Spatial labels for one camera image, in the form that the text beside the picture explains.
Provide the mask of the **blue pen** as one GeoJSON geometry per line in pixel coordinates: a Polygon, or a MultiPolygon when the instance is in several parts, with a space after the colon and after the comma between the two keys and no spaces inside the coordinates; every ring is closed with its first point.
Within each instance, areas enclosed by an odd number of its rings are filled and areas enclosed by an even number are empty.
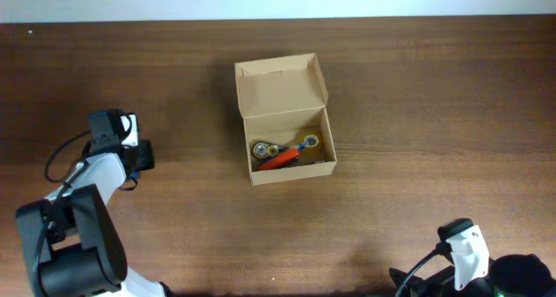
{"type": "Polygon", "coordinates": [[[288,147],[285,149],[285,152],[291,149],[297,149],[298,151],[302,152],[306,149],[315,149],[319,145],[320,141],[319,138],[315,135],[306,135],[301,139],[301,142],[295,144],[294,146],[288,147]]]}

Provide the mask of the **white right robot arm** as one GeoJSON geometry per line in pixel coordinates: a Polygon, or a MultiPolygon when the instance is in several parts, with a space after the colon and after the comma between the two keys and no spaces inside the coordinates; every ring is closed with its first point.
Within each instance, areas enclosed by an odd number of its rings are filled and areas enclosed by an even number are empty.
{"type": "Polygon", "coordinates": [[[555,278],[537,255],[492,259],[480,227],[472,220],[455,219],[438,227],[437,234],[440,241],[408,272],[389,270],[395,297],[555,297],[555,278]],[[416,275],[437,256],[451,265],[427,278],[416,275]]]}

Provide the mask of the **brown cardboard box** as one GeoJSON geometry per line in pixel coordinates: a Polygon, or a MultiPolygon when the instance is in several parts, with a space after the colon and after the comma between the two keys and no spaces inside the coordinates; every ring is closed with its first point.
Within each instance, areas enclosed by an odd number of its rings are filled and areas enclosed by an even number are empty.
{"type": "Polygon", "coordinates": [[[328,89],[315,53],[236,63],[235,86],[253,185],[333,174],[337,156],[327,112],[328,89]],[[259,170],[272,158],[255,159],[251,149],[256,142],[288,148],[300,143],[301,132],[310,129],[321,132],[320,155],[302,151],[283,168],[259,170]],[[320,160],[326,162],[313,164],[320,160]]]}

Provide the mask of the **yellow tape roll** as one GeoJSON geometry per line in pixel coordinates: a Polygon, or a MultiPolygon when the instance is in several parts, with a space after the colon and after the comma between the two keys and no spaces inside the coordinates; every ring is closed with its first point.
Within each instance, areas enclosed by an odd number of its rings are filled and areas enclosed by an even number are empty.
{"type": "Polygon", "coordinates": [[[299,136],[300,143],[304,144],[303,152],[311,155],[320,155],[323,152],[321,132],[316,129],[302,131],[299,136]]]}

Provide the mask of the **yellow correction tape dispenser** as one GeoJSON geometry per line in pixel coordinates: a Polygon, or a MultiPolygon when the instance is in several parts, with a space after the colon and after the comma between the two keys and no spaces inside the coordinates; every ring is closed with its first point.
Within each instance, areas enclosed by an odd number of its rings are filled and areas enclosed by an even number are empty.
{"type": "Polygon", "coordinates": [[[251,152],[255,159],[267,160],[269,158],[278,156],[285,150],[286,148],[282,145],[272,142],[259,141],[252,146],[251,152]]]}

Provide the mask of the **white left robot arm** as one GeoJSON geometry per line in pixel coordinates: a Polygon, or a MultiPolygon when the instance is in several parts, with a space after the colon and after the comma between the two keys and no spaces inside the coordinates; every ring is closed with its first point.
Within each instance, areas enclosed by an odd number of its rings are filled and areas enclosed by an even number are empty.
{"type": "Polygon", "coordinates": [[[16,211],[30,288],[35,296],[169,296],[161,281],[129,267],[106,208],[138,172],[152,169],[151,144],[92,155],[59,189],[16,211]]]}

